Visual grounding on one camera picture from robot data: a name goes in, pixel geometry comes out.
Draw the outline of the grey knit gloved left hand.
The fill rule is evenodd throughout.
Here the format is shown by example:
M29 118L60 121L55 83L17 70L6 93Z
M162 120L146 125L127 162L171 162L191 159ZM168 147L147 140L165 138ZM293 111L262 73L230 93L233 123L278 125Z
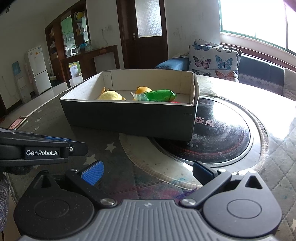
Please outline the grey knit gloved left hand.
M0 179L0 230L4 230L9 210L9 184L6 176L1 173Z

